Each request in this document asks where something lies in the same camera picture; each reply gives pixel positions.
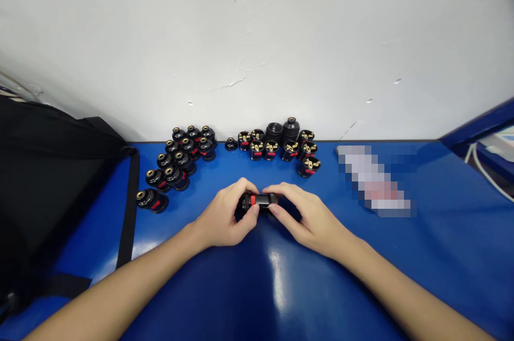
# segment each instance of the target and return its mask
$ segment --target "blue workbench surface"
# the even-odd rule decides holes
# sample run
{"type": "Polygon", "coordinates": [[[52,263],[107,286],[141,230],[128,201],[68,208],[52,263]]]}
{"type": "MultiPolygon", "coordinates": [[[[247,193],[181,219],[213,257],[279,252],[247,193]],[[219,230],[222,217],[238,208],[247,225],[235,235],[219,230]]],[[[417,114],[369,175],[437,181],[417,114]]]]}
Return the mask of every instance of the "blue workbench surface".
{"type": "MultiPolygon", "coordinates": [[[[226,151],[197,162],[184,192],[172,191],[159,215],[138,210],[133,257],[194,220],[216,192],[244,176],[259,189],[286,181],[315,193],[346,227],[428,291],[498,339],[514,337],[514,206],[439,142],[368,143],[390,155],[413,146],[417,173],[407,174],[416,218],[380,218],[360,206],[338,172],[334,148],[319,144],[322,168],[311,179],[296,161],[252,162],[226,151]]],[[[140,187],[164,144],[137,144],[140,187]]],[[[55,269],[93,279],[115,269],[129,161],[119,165],[63,248],[55,269]]],[[[0,326],[19,340],[66,303],[36,299],[0,326]]],[[[123,340],[404,339],[370,293],[344,268],[298,245],[274,217],[262,214],[238,246],[211,248],[188,262],[134,321],[123,340]]]]}

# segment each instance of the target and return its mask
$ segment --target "left hand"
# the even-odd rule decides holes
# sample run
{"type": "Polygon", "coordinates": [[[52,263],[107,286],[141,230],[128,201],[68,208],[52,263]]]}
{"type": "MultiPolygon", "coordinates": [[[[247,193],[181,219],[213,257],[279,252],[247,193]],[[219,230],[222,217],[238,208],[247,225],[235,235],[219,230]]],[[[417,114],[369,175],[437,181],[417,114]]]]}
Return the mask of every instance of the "left hand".
{"type": "Polygon", "coordinates": [[[246,191],[259,193],[257,187],[245,178],[218,191],[202,215],[192,223],[203,248],[237,245],[255,227],[259,215],[257,204],[251,206],[239,222],[234,217],[237,202],[246,191]]]}

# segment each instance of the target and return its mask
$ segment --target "black bag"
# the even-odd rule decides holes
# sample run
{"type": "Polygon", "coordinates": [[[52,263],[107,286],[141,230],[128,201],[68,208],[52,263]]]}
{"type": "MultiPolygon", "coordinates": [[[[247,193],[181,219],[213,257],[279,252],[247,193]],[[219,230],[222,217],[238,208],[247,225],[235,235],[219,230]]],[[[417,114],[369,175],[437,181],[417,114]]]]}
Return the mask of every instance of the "black bag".
{"type": "MultiPolygon", "coordinates": [[[[127,155],[139,164],[137,150],[99,117],[76,120],[48,105],[0,96],[0,316],[38,294],[37,255],[44,249],[49,262],[49,249],[61,247],[127,155]]],[[[129,187],[133,196],[137,182],[129,187]]],[[[77,278],[78,290],[89,286],[77,278]]],[[[71,290],[68,295],[80,293],[71,290]]]]}

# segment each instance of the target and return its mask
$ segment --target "black connector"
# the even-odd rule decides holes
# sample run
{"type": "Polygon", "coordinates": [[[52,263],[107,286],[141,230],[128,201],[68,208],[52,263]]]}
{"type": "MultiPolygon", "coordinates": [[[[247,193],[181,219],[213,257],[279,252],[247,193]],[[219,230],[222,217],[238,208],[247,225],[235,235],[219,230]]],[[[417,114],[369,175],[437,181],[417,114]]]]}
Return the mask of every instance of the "black connector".
{"type": "Polygon", "coordinates": [[[258,204],[260,211],[265,212],[268,211],[268,206],[272,203],[277,203],[277,195],[276,194],[252,194],[252,193],[244,193],[239,198],[239,202],[237,203],[236,210],[239,210],[243,215],[250,209],[254,204],[258,204]]]}
{"type": "Polygon", "coordinates": [[[135,201],[142,209],[149,209],[153,213],[161,213],[169,203],[169,199],[164,194],[159,194],[153,188],[147,188],[135,195],[135,201]]]}

